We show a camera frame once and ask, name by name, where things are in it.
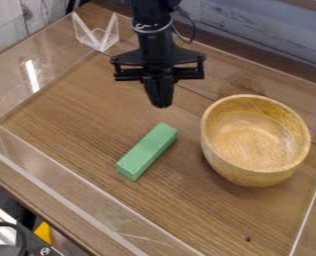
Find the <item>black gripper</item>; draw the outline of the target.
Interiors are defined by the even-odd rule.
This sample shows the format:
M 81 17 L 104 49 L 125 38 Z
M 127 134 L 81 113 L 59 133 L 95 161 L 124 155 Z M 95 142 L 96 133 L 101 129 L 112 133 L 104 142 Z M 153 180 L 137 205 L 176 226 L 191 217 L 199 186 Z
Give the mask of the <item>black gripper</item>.
M 175 44 L 169 23 L 161 27 L 135 23 L 132 29 L 139 47 L 111 57 L 113 77 L 116 81 L 143 80 L 151 104 L 167 108 L 172 104 L 173 82 L 204 78 L 204 55 Z M 159 86 L 152 78 L 161 78 Z

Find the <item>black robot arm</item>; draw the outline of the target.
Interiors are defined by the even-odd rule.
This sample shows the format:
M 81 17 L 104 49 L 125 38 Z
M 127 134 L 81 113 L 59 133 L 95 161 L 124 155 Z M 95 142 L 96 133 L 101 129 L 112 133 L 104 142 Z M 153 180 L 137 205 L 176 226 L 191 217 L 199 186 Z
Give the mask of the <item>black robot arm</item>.
M 115 55 L 116 81 L 139 81 L 151 104 L 167 108 L 172 104 L 173 85 L 179 80 L 203 79 L 206 56 L 179 47 L 172 39 L 173 11 L 181 12 L 181 0 L 131 0 L 132 30 L 139 47 Z

